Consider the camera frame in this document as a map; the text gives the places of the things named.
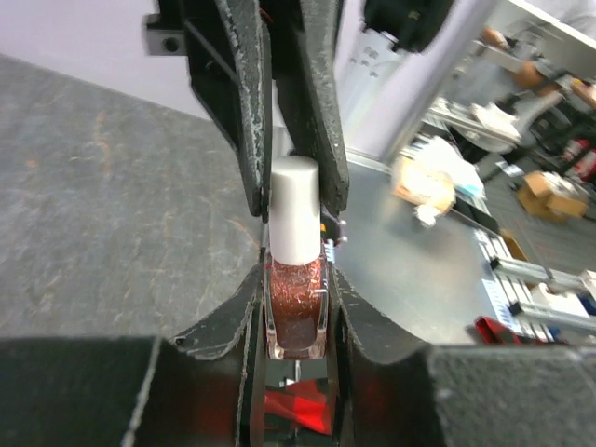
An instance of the white bottle cap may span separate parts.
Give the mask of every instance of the white bottle cap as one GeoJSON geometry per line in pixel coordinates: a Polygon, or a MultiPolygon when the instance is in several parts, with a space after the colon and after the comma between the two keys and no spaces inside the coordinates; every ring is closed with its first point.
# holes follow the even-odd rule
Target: white bottle cap
{"type": "Polygon", "coordinates": [[[320,256],[318,164],[306,156],[271,163],[269,248],[285,265],[306,265],[320,256]]]}

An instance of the workbench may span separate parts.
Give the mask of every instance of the workbench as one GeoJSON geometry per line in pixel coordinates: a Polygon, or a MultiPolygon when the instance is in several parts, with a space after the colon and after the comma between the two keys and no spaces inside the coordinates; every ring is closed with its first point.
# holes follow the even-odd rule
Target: workbench
{"type": "MultiPolygon", "coordinates": [[[[233,293],[260,223],[215,126],[6,58],[0,91],[0,335],[172,336],[233,293]]],[[[424,230],[350,159],[339,267],[406,330],[473,343],[495,317],[478,232],[424,230]]]]}

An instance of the nail polish bottle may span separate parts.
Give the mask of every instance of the nail polish bottle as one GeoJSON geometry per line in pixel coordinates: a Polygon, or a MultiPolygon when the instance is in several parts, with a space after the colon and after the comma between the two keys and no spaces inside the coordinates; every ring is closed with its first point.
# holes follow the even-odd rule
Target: nail polish bottle
{"type": "Polygon", "coordinates": [[[317,162],[303,156],[274,160],[270,194],[264,269],[267,352],[271,359],[320,359],[329,296],[317,162]]]}

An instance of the glitter nail polish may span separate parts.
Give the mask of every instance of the glitter nail polish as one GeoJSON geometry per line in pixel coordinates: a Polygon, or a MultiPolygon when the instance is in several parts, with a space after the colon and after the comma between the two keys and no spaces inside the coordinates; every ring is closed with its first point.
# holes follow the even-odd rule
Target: glitter nail polish
{"type": "Polygon", "coordinates": [[[287,156],[271,167],[269,247],[264,271],[267,352],[319,359],[327,340],[327,261],[320,239],[318,165],[287,156]]]}

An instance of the gray floor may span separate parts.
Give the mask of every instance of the gray floor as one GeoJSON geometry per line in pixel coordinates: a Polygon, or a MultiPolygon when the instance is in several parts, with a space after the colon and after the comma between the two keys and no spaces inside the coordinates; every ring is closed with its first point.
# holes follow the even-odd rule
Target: gray floor
{"type": "Polygon", "coordinates": [[[0,58],[0,335],[173,335],[258,228],[211,123],[0,58]]]}
{"type": "MultiPolygon", "coordinates": [[[[526,172],[536,169],[531,162],[521,167],[526,172]]],[[[486,185],[488,207],[501,228],[513,232],[530,261],[569,273],[596,270],[596,223],[585,219],[551,223],[532,217],[508,187],[510,182],[501,175],[486,185]]]]}

